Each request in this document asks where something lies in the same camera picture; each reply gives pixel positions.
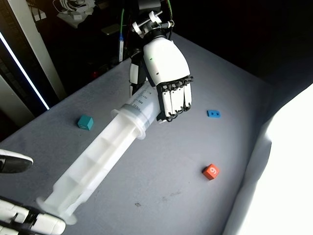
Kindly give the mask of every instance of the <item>teal cube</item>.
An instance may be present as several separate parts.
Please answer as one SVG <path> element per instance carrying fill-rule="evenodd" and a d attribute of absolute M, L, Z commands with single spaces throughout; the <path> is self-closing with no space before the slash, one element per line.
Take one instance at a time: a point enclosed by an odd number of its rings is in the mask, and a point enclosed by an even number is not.
<path fill-rule="evenodd" d="M 79 128 L 90 131 L 93 126 L 93 119 L 92 117 L 82 115 L 77 124 Z"/>

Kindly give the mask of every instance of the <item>number 6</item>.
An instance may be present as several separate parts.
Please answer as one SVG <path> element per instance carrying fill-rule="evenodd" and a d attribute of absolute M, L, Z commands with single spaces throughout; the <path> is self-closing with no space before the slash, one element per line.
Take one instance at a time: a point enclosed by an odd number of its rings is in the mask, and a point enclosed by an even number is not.
<path fill-rule="evenodd" d="M 216 174 L 216 173 L 217 173 L 217 172 L 216 172 L 216 169 L 213 168 L 213 167 L 210 168 L 210 171 L 211 171 L 213 174 Z"/>

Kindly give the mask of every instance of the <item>table surface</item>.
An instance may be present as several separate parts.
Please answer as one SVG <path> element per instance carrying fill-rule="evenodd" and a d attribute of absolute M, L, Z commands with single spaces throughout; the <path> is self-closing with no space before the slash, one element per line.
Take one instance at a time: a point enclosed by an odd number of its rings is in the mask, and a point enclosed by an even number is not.
<path fill-rule="evenodd" d="M 171 123 L 154 122 L 135 140 L 65 235 L 221 234 L 261 126 L 270 87 L 226 60 L 174 34 L 191 74 L 192 109 Z M 35 206 L 128 99 L 127 60 L 69 96 L 3 142 L 34 159 L 27 172 L 1 175 L 1 195 Z M 221 118 L 209 118 L 219 110 Z M 91 131 L 79 129 L 82 115 Z M 207 180 L 201 170 L 215 164 Z"/>

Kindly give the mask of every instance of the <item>orange die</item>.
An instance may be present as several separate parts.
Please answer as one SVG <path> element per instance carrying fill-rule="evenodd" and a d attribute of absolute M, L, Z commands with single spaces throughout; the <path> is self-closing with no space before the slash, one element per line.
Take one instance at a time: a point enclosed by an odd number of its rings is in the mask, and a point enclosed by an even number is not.
<path fill-rule="evenodd" d="M 208 178 L 209 180 L 214 180 L 219 172 L 220 170 L 216 166 L 211 164 L 203 171 L 203 175 L 205 175 L 206 178 Z"/>

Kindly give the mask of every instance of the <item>large plastic syringe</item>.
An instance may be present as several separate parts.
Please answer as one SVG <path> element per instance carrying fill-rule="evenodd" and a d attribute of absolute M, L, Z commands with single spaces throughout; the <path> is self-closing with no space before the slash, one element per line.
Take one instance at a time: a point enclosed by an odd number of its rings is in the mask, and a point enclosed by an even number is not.
<path fill-rule="evenodd" d="M 114 119 L 86 148 L 53 186 L 46 200 L 37 198 L 48 213 L 75 224 L 77 207 L 86 202 L 124 152 L 160 113 L 156 88 L 145 83 L 119 110 Z"/>

